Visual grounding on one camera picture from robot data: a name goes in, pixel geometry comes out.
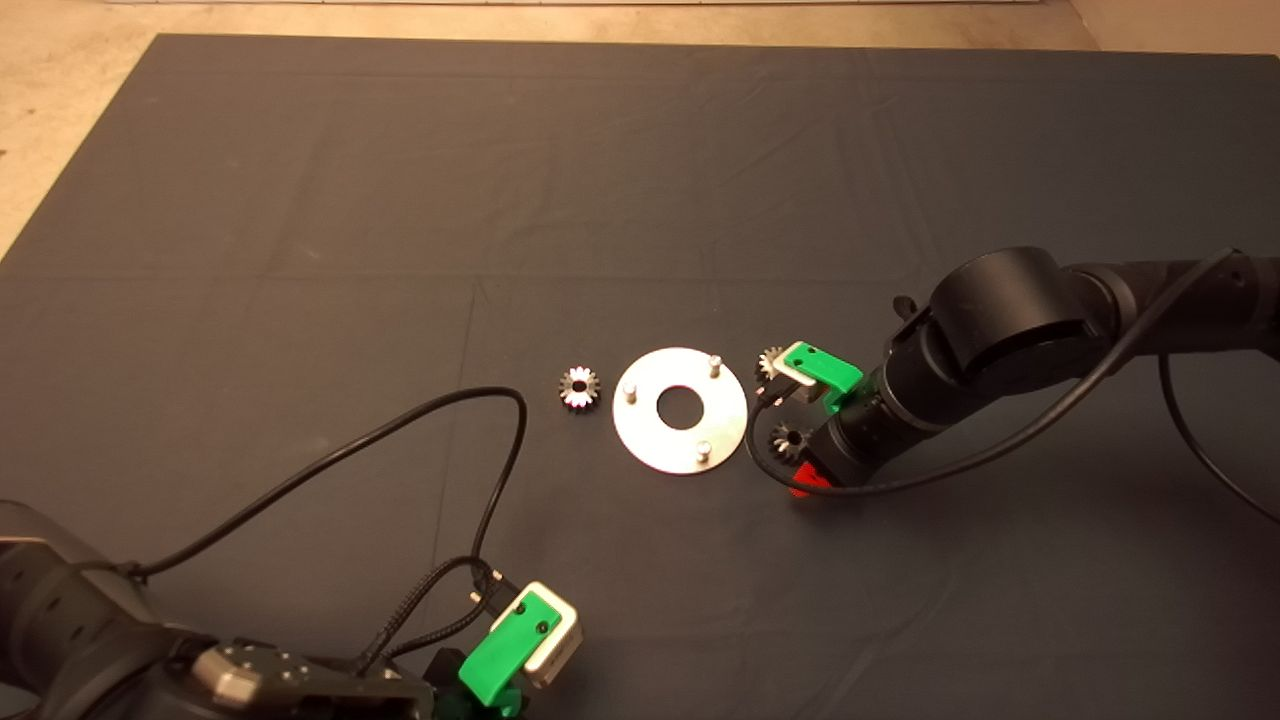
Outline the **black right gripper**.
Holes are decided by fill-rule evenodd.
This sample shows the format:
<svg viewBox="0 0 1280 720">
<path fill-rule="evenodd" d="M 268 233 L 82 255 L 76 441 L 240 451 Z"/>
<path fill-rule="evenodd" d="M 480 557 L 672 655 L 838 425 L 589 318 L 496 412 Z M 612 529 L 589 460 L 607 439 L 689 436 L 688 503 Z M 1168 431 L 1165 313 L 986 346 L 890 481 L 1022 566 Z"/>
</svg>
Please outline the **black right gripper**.
<svg viewBox="0 0 1280 720">
<path fill-rule="evenodd" d="M 859 451 L 846 437 L 840 415 L 835 414 L 817 427 L 806 441 L 806 457 L 812 465 L 800 465 L 792 475 L 792 497 L 805 498 L 806 488 L 829 489 L 867 486 L 881 470 L 881 462 Z"/>
</svg>

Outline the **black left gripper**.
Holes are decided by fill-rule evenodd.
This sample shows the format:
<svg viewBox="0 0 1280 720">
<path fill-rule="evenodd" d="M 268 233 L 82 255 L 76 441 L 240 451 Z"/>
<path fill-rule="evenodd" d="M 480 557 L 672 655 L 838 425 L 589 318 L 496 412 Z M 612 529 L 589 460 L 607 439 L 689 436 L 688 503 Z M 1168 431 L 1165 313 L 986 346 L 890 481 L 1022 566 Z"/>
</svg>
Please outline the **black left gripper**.
<svg viewBox="0 0 1280 720">
<path fill-rule="evenodd" d="M 506 719 L 498 707 L 480 703 L 458 679 L 466 653 L 457 648 L 440 648 L 428 665 L 428 683 L 434 692 L 431 719 Z"/>
</svg>

